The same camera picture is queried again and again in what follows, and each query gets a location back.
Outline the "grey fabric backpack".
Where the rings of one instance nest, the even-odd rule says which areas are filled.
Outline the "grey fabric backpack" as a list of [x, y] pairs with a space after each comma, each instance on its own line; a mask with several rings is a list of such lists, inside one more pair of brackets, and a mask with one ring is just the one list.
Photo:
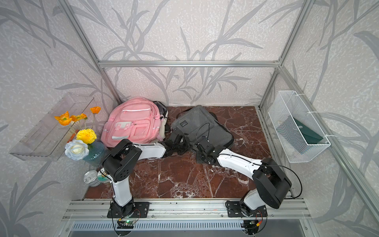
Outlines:
[[204, 136], [213, 146], [231, 148], [234, 143], [232, 133], [217, 120], [214, 113], [201, 105], [179, 113], [171, 128], [184, 135], [190, 150], [194, 153], [198, 150], [196, 144]]

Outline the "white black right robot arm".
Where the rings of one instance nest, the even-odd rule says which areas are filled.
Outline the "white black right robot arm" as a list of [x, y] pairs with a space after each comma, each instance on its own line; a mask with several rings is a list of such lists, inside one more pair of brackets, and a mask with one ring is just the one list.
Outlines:
[[210, 165], [218, 165], [237, 171], [253, 180], [256, 189], [240, 200], [244, 215], [263, 206], [280, 208], [292, 183], [273, 159], [253, 159], [237, 154], [223, 146], [212, 145], [206, 137], [195, 145], [196, 156]]

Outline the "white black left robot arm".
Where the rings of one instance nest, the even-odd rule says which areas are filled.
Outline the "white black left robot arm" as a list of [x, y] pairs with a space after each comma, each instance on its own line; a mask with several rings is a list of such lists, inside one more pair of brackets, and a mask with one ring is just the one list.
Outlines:
[[181, 155], [189, 148], [185, 138], [176, 133], [171, 134], [164, 141], [152, 144], [137, 144], [128, 139], [121, 140], [102, 163], [104, 171], [111, 180], [115, 203], [124, 208], [132, 202], [129, 176], [139, 160]]

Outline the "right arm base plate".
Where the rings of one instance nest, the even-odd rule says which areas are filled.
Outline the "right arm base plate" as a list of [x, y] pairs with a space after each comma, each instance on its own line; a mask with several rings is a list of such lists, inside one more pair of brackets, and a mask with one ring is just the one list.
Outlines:
[[225, 206], [228, 211], [228, 217], [267, 217], [267, 210], [265, 205], [259, 206], [257, 209], [253, 210], [242, 201], [227, 200]]

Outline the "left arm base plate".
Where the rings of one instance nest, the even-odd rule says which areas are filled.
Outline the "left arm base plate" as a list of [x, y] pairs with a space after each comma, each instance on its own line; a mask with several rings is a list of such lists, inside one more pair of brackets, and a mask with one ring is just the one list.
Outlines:
[[149, 206], [149, 202], [135, 202], [134, 200], [131, 200], [128, 204], [121, 207], [114, 200], [112, 200], [107, 217], [113, 219], [147, 218]]

